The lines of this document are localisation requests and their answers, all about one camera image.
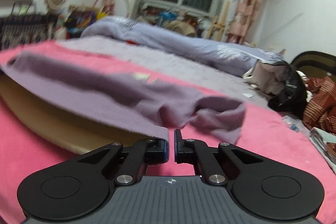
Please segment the tan cardboard folding board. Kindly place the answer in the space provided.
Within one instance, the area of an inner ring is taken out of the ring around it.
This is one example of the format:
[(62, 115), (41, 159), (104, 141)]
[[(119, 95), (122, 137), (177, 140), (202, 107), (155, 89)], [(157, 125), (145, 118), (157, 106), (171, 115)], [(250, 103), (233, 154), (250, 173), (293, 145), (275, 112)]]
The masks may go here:
[(128, 147), (147, 138), (145, 135), (101, 124), (53, 106), (6, 75), (1, 75), (1, 98), (32, 132), (78, 155), (114, 142)]

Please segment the purple long-sleeve shirt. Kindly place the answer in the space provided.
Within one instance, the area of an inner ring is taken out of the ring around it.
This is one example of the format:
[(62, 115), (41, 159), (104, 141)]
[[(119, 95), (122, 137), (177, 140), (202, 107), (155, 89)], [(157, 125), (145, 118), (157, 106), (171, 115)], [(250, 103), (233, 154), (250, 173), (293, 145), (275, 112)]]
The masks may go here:
[(137, 135), (168, 140), (170, 128), (190, 124), (236, 143), (245, 118), (246, 107), (239, 100), (130, 74), (108, 75), (31, 52), (1, 70), (52, 106)]

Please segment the pink blanket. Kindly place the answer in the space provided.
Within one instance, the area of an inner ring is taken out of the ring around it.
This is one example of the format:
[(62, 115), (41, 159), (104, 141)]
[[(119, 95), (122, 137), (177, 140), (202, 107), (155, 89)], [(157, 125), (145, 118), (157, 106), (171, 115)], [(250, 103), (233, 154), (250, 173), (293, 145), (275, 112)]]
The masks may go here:
[[(130, 61), (106, 54), (70, 50), (57, 42), (29, 44), (25, 50), (106, 73), (143, 73), (153, 79), (197, 88), (207, 95), (225, 95)], [(295, 132), (286, 126), (279, 113), (249, 102), (246, 106), (238, 146), (318, 178), (325, 189), (325, 198), (317, 217), (322, 223), (335, 223), (335, 174), (309, 140), (308, 130), (302, 127)], [(5, 223), (21, 223), (25, 219), (17, 200), (19, 183), (29, 174), (70, 156), (69, 152), (28, 130), (7, 106), (1, 105), (1, 217)]]

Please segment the stack of folded papers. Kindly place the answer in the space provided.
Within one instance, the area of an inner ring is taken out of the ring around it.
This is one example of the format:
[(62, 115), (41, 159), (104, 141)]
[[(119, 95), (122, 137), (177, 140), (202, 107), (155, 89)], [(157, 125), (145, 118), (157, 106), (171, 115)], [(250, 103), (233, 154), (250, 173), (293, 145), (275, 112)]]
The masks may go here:
[(335, 135), (314, 127), (310, 130), (309, 139), (335, 173)]

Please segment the red plaid cloth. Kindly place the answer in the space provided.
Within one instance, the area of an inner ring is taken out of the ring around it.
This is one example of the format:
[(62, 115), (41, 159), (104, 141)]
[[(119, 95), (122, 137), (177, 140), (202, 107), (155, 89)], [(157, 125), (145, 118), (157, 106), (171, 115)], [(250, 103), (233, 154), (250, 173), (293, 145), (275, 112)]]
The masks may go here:
[(310, 77), (306, 84), (313, 97), (303, 113), (303, 124), (335, 135), (335, 82), (329, 76)]

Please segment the black and white jacket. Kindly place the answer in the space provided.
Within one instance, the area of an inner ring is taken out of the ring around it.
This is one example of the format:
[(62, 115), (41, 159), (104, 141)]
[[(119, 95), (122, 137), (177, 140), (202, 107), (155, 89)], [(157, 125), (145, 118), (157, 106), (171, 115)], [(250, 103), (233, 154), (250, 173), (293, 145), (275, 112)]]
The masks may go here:
[(246, 83), (268, 97), (268, 107), (302, 117), (307, 105), (305, 84), (296, 69), (283, 60), (259, 60), (244, 73)]

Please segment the lavender patterned bed sheet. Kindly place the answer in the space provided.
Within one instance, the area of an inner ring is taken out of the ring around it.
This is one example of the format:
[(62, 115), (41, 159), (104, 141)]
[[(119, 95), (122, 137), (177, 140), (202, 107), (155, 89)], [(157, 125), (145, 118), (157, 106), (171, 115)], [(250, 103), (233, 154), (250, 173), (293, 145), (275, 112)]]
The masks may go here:
[(214, 90), (259, 107), (268, 107), (266, 98), (250, 89), (243, 79), (171, 53), (146, 46), (134, 46), (102, 36), (60, 40), (57, 43), (70, 50), (117, 57), (151, 71)]

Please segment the light blue duvet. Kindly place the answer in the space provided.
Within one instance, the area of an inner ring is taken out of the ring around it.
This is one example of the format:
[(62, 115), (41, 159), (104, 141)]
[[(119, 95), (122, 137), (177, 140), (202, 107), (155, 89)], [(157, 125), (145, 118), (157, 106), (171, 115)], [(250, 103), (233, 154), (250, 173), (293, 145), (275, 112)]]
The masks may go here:
[(82, 38), (98, 35), (172, 53), (239, 77), (258, 61), (269, 65), (286, 65), (286, 61), (277, 53), (240, 44), (192, 38), (120, 16), (102, 18), (81, 33)]

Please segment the black metal bed headboard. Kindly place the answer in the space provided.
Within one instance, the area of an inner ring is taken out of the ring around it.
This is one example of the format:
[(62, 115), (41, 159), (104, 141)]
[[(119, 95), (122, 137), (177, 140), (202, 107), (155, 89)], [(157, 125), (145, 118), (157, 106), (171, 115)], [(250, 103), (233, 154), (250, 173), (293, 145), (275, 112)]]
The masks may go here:
[(291, 65), (307, 77), (323, 78), (329, 76), (335, 81), (336, 58), (323, 52), (307, 51), (296, 56)]

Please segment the colourful toy box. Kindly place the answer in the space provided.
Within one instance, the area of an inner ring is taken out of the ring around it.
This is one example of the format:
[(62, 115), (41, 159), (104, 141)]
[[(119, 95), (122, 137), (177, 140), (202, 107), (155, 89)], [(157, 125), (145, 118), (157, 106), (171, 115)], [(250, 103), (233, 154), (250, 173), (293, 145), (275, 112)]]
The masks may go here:
[(96, 14), (94, 11), (73, 10), (64, 23), (67, 38), (79, 38), (83, 31), (95, 21)]

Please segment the dark patterned covered cabinet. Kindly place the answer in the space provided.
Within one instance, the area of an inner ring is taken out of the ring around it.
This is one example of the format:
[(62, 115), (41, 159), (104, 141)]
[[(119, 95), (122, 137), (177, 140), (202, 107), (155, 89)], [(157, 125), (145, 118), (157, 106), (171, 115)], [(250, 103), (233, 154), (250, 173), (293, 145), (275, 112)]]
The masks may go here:
[(47, 14), (1, 18), (1, 51), (50, 39), (55, 23), (56, 19)]

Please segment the wooden easel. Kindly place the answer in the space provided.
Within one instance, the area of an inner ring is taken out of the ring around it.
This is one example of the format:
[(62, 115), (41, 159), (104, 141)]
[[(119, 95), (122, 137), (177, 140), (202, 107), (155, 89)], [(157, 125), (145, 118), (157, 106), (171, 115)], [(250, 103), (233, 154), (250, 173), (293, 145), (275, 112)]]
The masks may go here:
[(230, 1), (226, 1), (224, 11), (220, 15), (216, 15), (211, 23), (211, 26), (207, 32), (206, 39), (213, 37), (213, 34), (216, 33), (214, 38), (215, 41), (221, 42), (226, 30), (226, 22), (228, 17), (228, 11), (230, 9)]

